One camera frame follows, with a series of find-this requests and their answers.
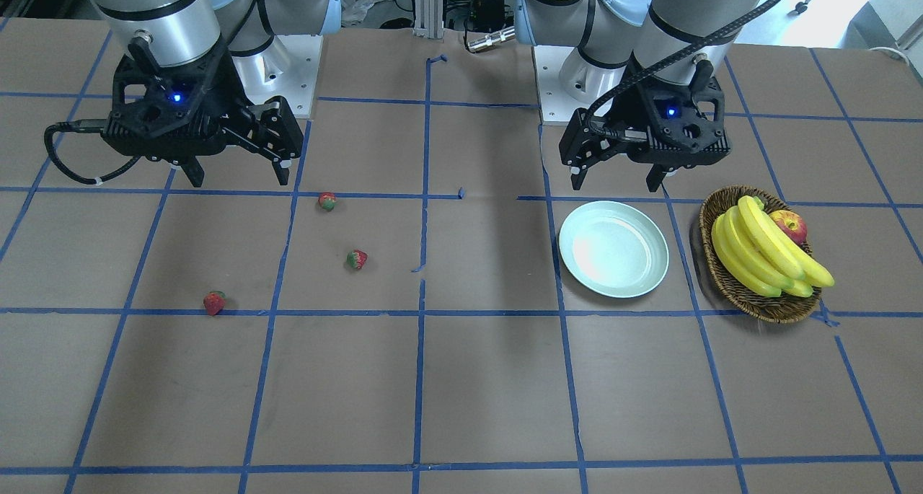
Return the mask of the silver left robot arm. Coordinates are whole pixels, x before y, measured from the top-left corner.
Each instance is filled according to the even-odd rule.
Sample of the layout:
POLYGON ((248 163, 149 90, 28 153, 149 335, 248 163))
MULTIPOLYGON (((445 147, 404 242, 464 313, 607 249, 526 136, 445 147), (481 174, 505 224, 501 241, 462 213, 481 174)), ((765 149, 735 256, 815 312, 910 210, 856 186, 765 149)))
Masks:
POLYGON ((558 143, 580 190, 614 156, 650 166, 649 191, 669 173, 722 161, 726 51, 775 0, 516 0, 520 43, 566 48, 556 84, 574 100, 558 143))

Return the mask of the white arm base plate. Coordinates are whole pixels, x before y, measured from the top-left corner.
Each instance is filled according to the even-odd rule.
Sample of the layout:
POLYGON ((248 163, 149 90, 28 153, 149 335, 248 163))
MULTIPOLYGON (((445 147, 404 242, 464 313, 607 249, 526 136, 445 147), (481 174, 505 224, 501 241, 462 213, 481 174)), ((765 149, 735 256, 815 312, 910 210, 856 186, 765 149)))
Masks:
POLYGON ((261 53, 233 57, 248 99, 261 105, 282 96, 297 119, 310 119, 323 45, 322 36, 277 36, 261 53))
POLYGON ((577 107, 589 107, 594 101, 578 100, 560 80, 560 72, 573 47, 536 45, 533 47, 535 83, 539 97, 541 123, 545 126, 566 126, 577 107))

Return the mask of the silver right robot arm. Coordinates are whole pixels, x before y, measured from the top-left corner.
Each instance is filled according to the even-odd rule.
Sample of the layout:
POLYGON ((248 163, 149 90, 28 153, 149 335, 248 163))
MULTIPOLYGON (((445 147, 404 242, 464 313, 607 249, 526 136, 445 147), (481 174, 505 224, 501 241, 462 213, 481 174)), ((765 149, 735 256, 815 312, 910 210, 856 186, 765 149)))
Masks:
POLYGON ((124 48, 113 74, 112 107, 102 120, 48 127, 96 133, 126 163, 100 177, 72 180, 101 185, 141 159, 180 169, 203 184, 202 156, 238 146, 263 156, 280 185, 302 156, 297 116, 312 100, 309 61, 297 60, 285 37, 320 38, 342 24, 342 0, 90 0, 124 48))

